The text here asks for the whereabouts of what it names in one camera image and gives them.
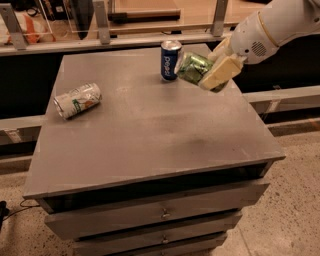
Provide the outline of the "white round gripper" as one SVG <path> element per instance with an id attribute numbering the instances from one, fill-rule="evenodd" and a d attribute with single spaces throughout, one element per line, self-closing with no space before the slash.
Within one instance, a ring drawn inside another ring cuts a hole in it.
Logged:
<path id="1" fill-rule="evenodd" d="M 243 57 L 246 64 L 258 64 L 273 56 L 278 49 L 279 45 L 269 33 L 261 12 L 254 12 L 236 26 L 231 39 L 224 38 L 208 55 L 209 60 L 216 62 L 200 80 L 199 87 L 215 89 L 241 72 Z"/>

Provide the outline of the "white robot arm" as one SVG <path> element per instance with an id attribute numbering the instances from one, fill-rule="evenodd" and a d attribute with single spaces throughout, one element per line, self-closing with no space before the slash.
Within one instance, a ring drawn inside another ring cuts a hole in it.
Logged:
<path id="1" fill-rule="evenodd" d="M 259 64 L 293 39 L 318 32 L 319 19 L 320 0 L 272 0 L 208 55 L 214 64 L 199 87 L 214 90 L 239 75 L 245 64 Z"/>

